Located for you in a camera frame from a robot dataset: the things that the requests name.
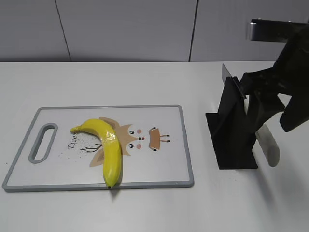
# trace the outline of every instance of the yellow banana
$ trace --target yellow banana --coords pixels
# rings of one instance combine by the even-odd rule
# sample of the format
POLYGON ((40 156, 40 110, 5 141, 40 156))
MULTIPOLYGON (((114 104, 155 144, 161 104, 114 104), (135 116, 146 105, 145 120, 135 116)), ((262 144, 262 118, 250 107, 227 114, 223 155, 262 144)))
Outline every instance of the yellow banana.
POLYGON ((88 119, 82 125, 70 130, 72 133, 86 132, 97 136, 104 149, 103 175, 108 187, 119 179, 121 172, 121 147, 115 131, 107 122, 100 119, 88 119))

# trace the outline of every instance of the cartoon deer face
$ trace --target cartoon deer face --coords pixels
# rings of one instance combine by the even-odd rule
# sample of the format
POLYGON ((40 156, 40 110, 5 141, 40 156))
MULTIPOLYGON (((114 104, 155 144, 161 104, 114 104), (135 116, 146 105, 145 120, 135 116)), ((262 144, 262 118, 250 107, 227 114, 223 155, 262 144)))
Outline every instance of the cartoon deer face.
MULTIPOLYGON (((115 133, 121 145, 123 155, 130 155, 128 151, 129 149, 141 149, 142 142, 145 140, 144 137, 139 136, 142 133, 141 129, 130 130, 129 128, 132 126, 132 124, 120 126, 117 121, 107 117, 100 117, 99 119, 109 123, 111 127, 115 130, 115 133)), ((160 135, 159 128, 153 127, 148 132, 150 136, 150 142, 148 146, 153 151, 157 151, 160 149, 160 142, 170 142, 170 140, 161 140, 162 137, 169 137, 169 135, 160 135)), ((90 163, 90 167, 101 165, 103 160, 104 150, 101 149, 95 154, 94 158, 90 163)))

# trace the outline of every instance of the white table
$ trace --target white table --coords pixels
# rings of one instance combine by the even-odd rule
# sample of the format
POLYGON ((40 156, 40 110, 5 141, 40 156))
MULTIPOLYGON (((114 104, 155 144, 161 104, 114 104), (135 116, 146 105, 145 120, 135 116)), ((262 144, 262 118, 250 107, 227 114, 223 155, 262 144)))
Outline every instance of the white table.
MULTIPOLYGON (((225 62, 232 75, 273 62, 225 62)), ((257 170, 218 169, 206 112, 223 89, 221 62, 0 63, 0 180, 42 106, 179 104, 183 107, 192 188, 6 193, 6 232, 304 232, 309 230, 309 123, 285 133, 267 124, 281 160, 271 168, 258 144, 257 170)))

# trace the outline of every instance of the white cutting board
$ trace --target white cutting board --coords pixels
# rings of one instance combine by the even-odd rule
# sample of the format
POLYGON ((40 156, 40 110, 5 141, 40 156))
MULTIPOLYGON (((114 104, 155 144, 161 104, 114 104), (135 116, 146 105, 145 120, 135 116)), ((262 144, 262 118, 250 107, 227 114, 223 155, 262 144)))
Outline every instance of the white cutting board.
POLYGON ((136 138, 129 144, 122 143, 130 155, 123 155, 122 181, 115 186, 116 189, 193 185, 182 109, 177 105, 162 105, 40 108, 3 188, 6 191, 106 189, 103 166, 90 167, 96 154, 91 151, 99 147, 96 144, 101 144, 100 140, 86 133, 70 133, 70 128, 99 117, 112 119, 117 126, 127 125, 127 135, 122 136, 136 138), (44 161, 31 163, 29 154, 40 129, 47 123, 58 127, 50 152, 44 161), (154 136, 150 137, 149 130, 153 127, 159 129, 160 135, 169 135, 161 137, 162 140, 170 140, 161 141, 156 151, 150 148, 150 139, 153 140, 154 136))

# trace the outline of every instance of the black knife stand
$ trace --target black knife stand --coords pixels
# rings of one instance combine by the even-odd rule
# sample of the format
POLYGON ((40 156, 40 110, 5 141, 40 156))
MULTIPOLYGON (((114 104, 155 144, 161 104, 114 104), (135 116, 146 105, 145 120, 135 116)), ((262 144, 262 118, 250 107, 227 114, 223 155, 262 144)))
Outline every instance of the black knife stand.
POLYGON ((237 82, 227 77, 217 113, 206 113, 219 169, 256 169, 252 148, 256 140, 249 131, 243 96, 237 82))

